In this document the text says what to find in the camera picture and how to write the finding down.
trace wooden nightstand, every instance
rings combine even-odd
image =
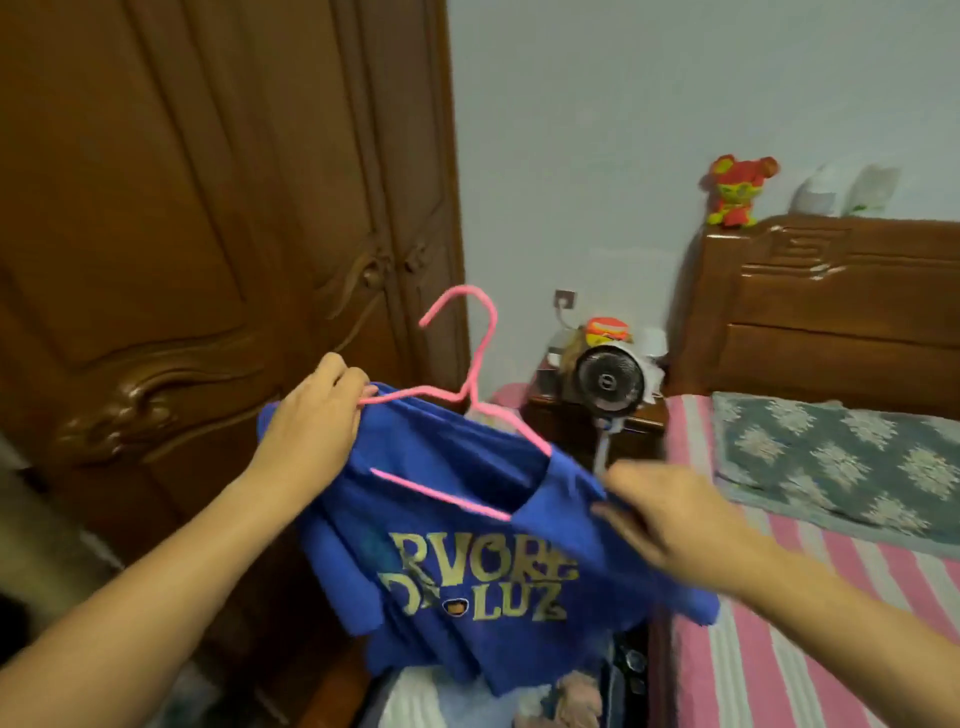
[[[555,443],[588,470],[592,468],[597,430],[593,417],[576,401],[573,393],[564,392],[560,398],[543,393],[532,384],[520,415],[547,441]],[[627,418],[623,431],[612,436],[609,463],[621,458],[662,460],[667,417],[663,400],[639,407]]]

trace wooden headboard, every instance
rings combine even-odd
[[[960,419],[960,223],[781,216],[691,260],[672,393]]]

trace pink hanger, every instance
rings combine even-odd
[[[440,310],[446,305],[447,301],[455,296],[465,296],[467,294],[476,296],[480,300],[480,303],[487,308],[487,310],[490,312],[490,323],[487,326],[487,333],[484,334],[483,341],[480,342],[480,346],[477,347],[477,351],[473,355],[473,361],[470,363],[470,368],[467,372],[467,379],[464,381],[460,391],[457,393],[447,392],[445,389],[438,389],[437,387],[431,387],[427,384],[422,384],[421,386],[411,387],[410,389],[401,389],[389,395],[367,397],[360,400],[360,403],[378,404],[380,402],[402,400],[403,398],[415,397],[417,395],[427,395],[429,397],[436,397],[438,400],[445,401],[463,401],[467,396],[469,396],[470,404],[472,404],[478,412],[482,412],[485,415],[490,415],[491,417],[495,417],[498,420],[502,420],[503,422],[513,425],[517,432],[537,446],[537,448],[544,455],[550,457],[550,455],[553,454],[553,447],[550,445],[550,443],[534,432],[528,424],[523,422],[516,412],[514,412],[512,409],[508,409],[507,407],[500,407],[496,404],[480,401],[480,396],[477,392],[477,378],[480,376],[480,368],[483,366],[484,352],[487,350],[487,346],[493,338],[493,332],[496,330],[496,306],[493,305],[493,301],[491,301],[490,296],[484,293],[480,288],[477,288],[475,285],[455,285],[452,288],[447,288],[434,302],[434,304],[430,306],[430,310],[423,314],[423,317],[420,319],[420,328],[425,328],[427,324],[433,321],[433,317],[440,312]],[[384,473],[377,468],[371,468],[371,473],[377,475],[378,477],[382,477],[385,480],[389,480],[392,483],[396,483],[404,488],[409,488],[410,490],[421,493],[425,496],[457,505],[460,508],[463,508],[465,511],[479,513],[483,516],[497,519],[498,521],[509,521],[511,518],[511,515],[504,511],[498,511],[495,508],[480,505],[479,503],[473,503],[460,497],[450,496],[446,493],[442,493],[441,491],[434,490],[433,488],[428,488],[425,485],[415,483],[412,480],[399,477],[398,475]]]
[[[420,319],[420,328],[426,328],[427,324],[433,321],[433,317],[440,313],[440,310],[446,305],[447,301],[454,296],[465,296],[466,294],[476,296],[480,300],[480,303],[487,308],[490,312],[490,323],[487,325],[487,333],[484,334],[483,341],[480,342],[480,346],[477,347],[477,351],[473,355],[473,361],[467,371],[467,379],[464,381],[464,385],[460,388],[460,391],[454,394],[453,392],[447,392],[445,389],[438,389],[428,384],[422,384],[419,387],[400,389],[389,395],[367,397],[360,400],[360,403],[377,404],[378,402],[402,400],[406,397],[416,397],[418,395],[429,395],[430,397],[436,397],[438,400],[463,401],[467,395],[469,395],[470,404],[472,404],[478,412],[513,425],[516,427],[517,432],[536,445],[537,448],[540,449],[540,452],[549,457],[553,453],[553,447],[534,432],[528,424],[523,422],[514,410],[480,401],[480,395],[477,393],[477,378],[480,377],[480,368],[483,366],[483,355],[487,350],[487,346],[490,344],[490,340],[493,339],[493,332],[496,331],[496,306],[493,305],[490,296],[475,285],[455,285],[452,288],[447,288],[436,302],[430,306],[430,310],[423,314],[423,317]]]

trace white bottle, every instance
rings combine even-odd
[[[857,175],[847,196],[845,215],[857,217],[879,217],[894,196],[897,182],[900,181],[899,167],[881,167],[868,164]]]
[[[800,185],[790,211],[804,215],[832,215],[837,201],[836,184],[832,167],[822,164]]]

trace wardrobe door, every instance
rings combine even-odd
[[[318,349],[188,20],[166,0],[0,8],[0,430],[127,563],[242,472],[258,410]],[[299,627],[342,635],[324,609],[284,536],[211,646],[263,685]]]
[[[261,224],[286,244],[319,356],[414,381],[351,2],[186,4]]]
[[[359,0],[383,181],[420,379],[459,389],[469,366],[466,302],[417,321],[464,282],[453,104],[442,0]]]
[[[432,2],[188,0],[262,224],[309,312],[311,345],[374,379],[459,388],[463,282],[445,26]]]

